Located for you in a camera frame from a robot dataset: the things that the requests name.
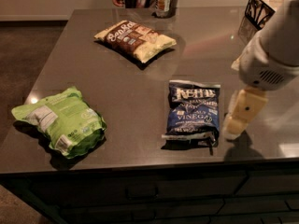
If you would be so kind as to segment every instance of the snack bag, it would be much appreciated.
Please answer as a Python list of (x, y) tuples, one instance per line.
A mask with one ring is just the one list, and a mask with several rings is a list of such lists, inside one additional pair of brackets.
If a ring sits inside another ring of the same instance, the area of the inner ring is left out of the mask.
[(169, 81), (170, 112), (167, 140), (209, 140), (215, 145), (219, 137), (220, 85), (189, 80)]
[(16, 120), (36, 126), (50, 140), (49, 147), (68, 159), (86, 154), (105, 137), (106, 123), (75, 87), (11, 112)]
[(142, 63), (177, 44), (175, 39), (132, 21), (121, 21), (96, 34), (94, 38)]

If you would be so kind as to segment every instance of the gray tabletop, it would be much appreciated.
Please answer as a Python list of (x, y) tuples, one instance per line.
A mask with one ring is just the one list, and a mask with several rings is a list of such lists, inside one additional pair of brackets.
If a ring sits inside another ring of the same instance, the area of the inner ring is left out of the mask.
[[(231, 64), (251, 31), (243, 7), (180, 8), (155, 19), (150, 9), (75, 10), (26, 103), (76, 86), (107, 122), (106, 141), (89, 155), (66, 161), (38, 138), (11, 127), (0, 147), (0, 174), (56, 170), (122, 169), (299, 157), (299, 78), (268, 93), (269, 103), (235, 142), (222, 135), (217, 147), (163, 149), (169, 112), (168, 81), (221, 84), (220, 123), (231, 95), (245, 85)], [(122, 20), (135, 21), (175, 38), (173, 50), (141, 67), (94, 42), (93, 36)]]

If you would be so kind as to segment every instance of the robotic hand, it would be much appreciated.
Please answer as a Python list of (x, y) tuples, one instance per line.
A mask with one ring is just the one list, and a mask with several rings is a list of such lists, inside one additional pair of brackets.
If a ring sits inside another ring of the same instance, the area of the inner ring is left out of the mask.
[(235, 93), (223, 122), (226, 139), (236, 139), (266, 105), (266, 91), (277, 90), (299, 75), (299, 0), (285, 0), (236, 60), (248, 86)]

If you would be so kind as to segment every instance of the brown floor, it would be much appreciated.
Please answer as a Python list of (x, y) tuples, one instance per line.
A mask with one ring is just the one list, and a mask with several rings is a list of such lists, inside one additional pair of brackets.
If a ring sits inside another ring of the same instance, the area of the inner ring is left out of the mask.
[[(65, 22), (0, 22), (0, 148), (14, 118), (55, 46)], [(51, 224), (0, 185), (1, 224)]]

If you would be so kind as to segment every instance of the crumpled green bag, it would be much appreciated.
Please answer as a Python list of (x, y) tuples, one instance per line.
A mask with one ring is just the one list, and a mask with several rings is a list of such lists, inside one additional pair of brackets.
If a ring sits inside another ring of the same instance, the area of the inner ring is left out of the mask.
[(104, 139), (107, 125), (102, 116), (83, 101), (75, 87), (12, 109), (16, 120), (37, 127), (49, 140), (49, 147), (72, 159), (84, 155)]

